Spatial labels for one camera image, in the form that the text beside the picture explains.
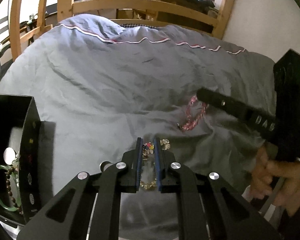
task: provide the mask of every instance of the wooden bunk bed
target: wooden bunk bed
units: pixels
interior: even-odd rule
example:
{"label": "wooden bunk bed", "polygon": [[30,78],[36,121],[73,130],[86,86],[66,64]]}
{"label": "wooden bunk bed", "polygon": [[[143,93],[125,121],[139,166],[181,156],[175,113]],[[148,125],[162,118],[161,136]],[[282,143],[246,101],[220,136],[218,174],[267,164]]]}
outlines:
{"label": "wooden bunk bed", "polygon": [[[45,25],[46,1],[40,0],[38,6],[37,27],[30,32],[20,37],[19,34],[19,19],[21,0],[12,0],[11,15],[10,15],[10,43],[12,59],[15,59],[21,54],[21,43],[27,41],[33,36],[40,36],[52,28],[52,25]],[[136,9],[136,10],[151,10],[152,12],[163,12],[189,21],[196,21],[210,27],[210,31],[191,28],[189,26],[179,24],[182,27],[193,29],[199,32],[206,33],[212,37],[222,39],[229,21],[232,7],[235,0],[223,0],[218,12],[217,18],[210,17],[199,11],[189,9],[180,5],[167,3],[157,0],[88,0],[74,2],[74,0],[58,0],[57,16],[58,22],[73,15],[100,9]],[[149,19],[111,19],[112,21],[122,24],[141,24],[155,27],[162,27],[171,22],[157,20],[156,17]]]}

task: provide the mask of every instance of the green bracelet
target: green bracelet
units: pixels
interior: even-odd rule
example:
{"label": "green bracelet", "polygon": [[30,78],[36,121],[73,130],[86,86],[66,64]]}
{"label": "green bracelet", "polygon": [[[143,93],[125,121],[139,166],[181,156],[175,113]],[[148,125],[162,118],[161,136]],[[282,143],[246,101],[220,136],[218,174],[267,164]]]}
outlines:
{"label": "green bracelet", "polygon": [[[6,166],[4,166],[4,165],[0,165],[0,170],[6,170],[6,171],[9,171],[10,168],[9,168],[9,167],[6,167]],[[12,176],[13,180],[16,182],[16,176],[14,175],[13,172],[12,172],[11,176]],[[18,207],[21,206],[20,194],[18,194],[18,197],[16,198],[16,203],[17,203]],[[17,211],[17,210],[18,210],[18,208],[16,208],[16,207],[8,207],[8,206],[6,206],[6,205],[2,202],[1,199],[0,199],[0,206],[2,206],[5,210],[8,210],[8,211]]]}

